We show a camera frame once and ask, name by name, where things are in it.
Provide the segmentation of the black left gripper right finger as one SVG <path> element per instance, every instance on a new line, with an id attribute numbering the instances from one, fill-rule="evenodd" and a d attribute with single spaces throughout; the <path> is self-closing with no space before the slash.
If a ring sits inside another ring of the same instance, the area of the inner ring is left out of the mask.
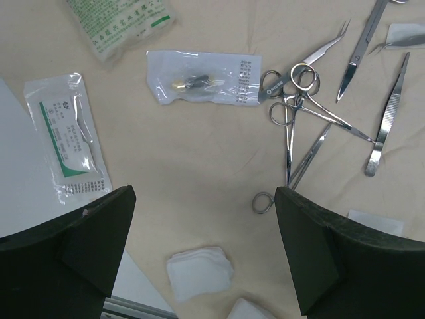
<path id="1" fill-rule="evenodd" d="M 325 209 L 288 187 L 275 207 L 300 312 L 308 318 L 423 318 L 424 243 Z"/>

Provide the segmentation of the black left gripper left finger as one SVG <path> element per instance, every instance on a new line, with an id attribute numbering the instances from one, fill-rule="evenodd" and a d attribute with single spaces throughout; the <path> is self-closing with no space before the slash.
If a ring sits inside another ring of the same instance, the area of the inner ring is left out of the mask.
<path id="1" fill-rule="evenodd" d="M 132 186 L 1 238 L 2 318 L 99 318 L 136 204 Z"/>

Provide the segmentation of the serrated steel tweezers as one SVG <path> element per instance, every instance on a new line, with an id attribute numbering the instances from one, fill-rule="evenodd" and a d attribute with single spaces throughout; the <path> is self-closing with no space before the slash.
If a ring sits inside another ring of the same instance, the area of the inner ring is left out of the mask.
<path id="1" fill-rule="evenodd" d="M 379 162 L 381 160 L 384 143 L 386 142 L 386 139 L 388 138 L 392 125 L 394 124 L 395 116 L 400 104 L 402 87 L 403 87 L 404 78 L 405 78 L 407 67 L 408 67 L 408 62 L 410 59 L 410 54 L 411 52 L 407 52 L 404 57 L 404 60 L 400 68 L 400 72 L 398 73 L 396 82 L 394 83 L 394 86 L 392 87 L 392 90 L 386 102 L 386 106 L 384 107 L 384 110 L 382 113 L 382 120 L 378 130 L 376 141 L 375 141 L 373 150 L 371 152 L 368 164 L 365 168 L 365 175 L 367 177 L 375 176 L 377 172 L 377 168 L 379 166 Z"/>

